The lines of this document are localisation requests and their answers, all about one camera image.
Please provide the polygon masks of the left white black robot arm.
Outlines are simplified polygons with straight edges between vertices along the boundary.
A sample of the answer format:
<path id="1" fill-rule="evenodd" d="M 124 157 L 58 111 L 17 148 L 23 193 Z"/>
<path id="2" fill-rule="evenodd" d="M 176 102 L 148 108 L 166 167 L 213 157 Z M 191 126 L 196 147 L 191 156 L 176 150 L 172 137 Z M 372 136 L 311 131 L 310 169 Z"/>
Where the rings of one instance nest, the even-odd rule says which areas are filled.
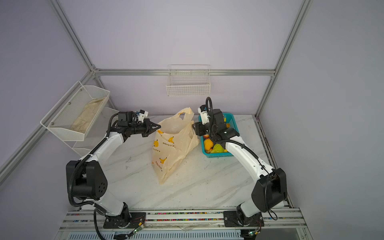
<path id="1" fill-rule="evenodd" d="M 128 205 L 118 200 L 108 190 L 108 180 L 101 162 L 110 158 L 130 136 L 148 137 L 161 128 L 150 121 L 148 112 L 118 112 L 108 123 L 106 135 L 80 160 L 66 165 L 68 200 L 73 207 L 90 205 L 96 213 L 104 215 L 108 222 L 118 228 L 131 225 L 133 218 Z"/>

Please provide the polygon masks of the cream banana print plastic bag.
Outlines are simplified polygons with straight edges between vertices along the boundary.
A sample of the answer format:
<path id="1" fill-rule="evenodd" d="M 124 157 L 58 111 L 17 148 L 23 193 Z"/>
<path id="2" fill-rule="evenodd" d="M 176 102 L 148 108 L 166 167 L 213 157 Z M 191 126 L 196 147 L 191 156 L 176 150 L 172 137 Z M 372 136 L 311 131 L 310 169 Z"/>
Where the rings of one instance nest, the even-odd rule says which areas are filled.
<path id="1" fill-rule="evenodd" d="M 193 130 L 194 116 L 191 108 L 184 108 L 159 123 L 161 128 L 154 138 L 151 164 L 161 185 L 200 143 Z"/>

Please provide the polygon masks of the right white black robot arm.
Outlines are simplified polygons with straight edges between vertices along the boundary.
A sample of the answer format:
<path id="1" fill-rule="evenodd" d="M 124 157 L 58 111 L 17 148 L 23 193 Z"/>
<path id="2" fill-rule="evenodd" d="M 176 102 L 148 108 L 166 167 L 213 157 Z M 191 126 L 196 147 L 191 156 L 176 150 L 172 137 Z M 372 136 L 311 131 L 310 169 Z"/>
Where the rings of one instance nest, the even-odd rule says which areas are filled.
<path id="1" fill-rule="evenodd" d="M 249 200 L 237 206 L 236 217 L 240 226 L 249 226 L 259 213 L 272 214 L 275 206 L 288 195 L 286 173 L 264 162 L 249 148 L 239 132 L 227 127 L 219 109 L 207 105 L 198 108 L 201 120 L 193 124 L 197 136 L 209 135 L 210 139 L 232 154 L 247 170 L 255 182 Z"/>

